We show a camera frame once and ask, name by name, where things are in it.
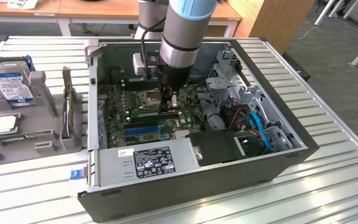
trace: wooden cabinet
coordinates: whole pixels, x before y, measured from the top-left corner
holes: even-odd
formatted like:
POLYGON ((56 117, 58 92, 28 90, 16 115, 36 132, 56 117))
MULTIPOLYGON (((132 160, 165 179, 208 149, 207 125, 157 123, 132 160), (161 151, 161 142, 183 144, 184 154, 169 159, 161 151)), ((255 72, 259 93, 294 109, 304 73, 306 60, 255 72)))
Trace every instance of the wooden cabinet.
POLYGON ((282 54, 315 0, 227 0, 241 17, 235 37, 264 37, 282 54))

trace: blue pcie slot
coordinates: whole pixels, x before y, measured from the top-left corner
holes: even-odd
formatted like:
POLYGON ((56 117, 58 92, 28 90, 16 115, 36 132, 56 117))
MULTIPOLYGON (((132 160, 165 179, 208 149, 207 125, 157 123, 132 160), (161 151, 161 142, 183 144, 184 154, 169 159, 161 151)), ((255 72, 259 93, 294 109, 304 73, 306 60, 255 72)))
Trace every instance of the blue pcie slot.
POLYGON ((123 131, 124 135, 129 134, 144 134, 144 133, 151 133, 151 132, 160 132, 163 125, 152 126, 152 127, 141 127, 141 128, 135 128, 135 129, 127 129, 123 131))

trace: aluminum table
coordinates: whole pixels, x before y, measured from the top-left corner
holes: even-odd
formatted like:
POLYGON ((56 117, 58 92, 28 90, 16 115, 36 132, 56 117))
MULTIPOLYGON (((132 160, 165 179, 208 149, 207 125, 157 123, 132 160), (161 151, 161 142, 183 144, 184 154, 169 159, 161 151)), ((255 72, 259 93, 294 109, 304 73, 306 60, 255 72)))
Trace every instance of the aluminum table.
MULTIPOLYGON (((88 39, 10 36, 0 42, 0 56, 29 54, 36 69, 45 71, 52 94, 62 90, 61 67, 70 67, 76 91, 84 94, 85 118, 84 38, 88 39)), ((320 149, 268 183, 121 218, 109 224, 358 224, 358 137, 271 45, 256 38, 237 41, 320 149)), ((85 127, 82 123, 82 148, 85 127)), ((86 152, 82 150, 0 165, 0 223, 92 223, 68 191, 69 171, 85 162, 86 152)))

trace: red cable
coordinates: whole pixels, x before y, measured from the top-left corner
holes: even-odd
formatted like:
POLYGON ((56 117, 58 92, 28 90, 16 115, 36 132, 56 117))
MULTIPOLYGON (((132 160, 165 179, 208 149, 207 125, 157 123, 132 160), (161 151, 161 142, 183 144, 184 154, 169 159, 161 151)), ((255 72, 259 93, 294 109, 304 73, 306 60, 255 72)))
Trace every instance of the red cable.
POLYGON ((259 138, 263 139, 260 133, 255 129, 251 130, 257 134, 259 138))
POLYGON ((239 108, 239 109, 236 110, 236 112, 235 112, 235 114, 233 114, 232 121, 231 121, 229 126, 228 126, 228 130, 231 129, 231 126, 232 126, 232 124, 233 124, 236 115, 237 115, 237 113, 239 113, 240 110, 247 110, 247 111, 248 111, 248 108, 239 108))

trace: power supply label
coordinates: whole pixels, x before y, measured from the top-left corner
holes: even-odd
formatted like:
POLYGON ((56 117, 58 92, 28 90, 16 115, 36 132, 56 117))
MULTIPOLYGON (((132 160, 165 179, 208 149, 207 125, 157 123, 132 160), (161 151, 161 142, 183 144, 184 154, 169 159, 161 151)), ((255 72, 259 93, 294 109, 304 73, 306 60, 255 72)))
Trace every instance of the power supply label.
POLYGON ((176 171, 168 146, 135 151, 133 158, 137 178, 161 175, 176 171))
POLYGON ((21 73, 0 73, 0 92, 13 103, 25 103, 33 99, 21 73))

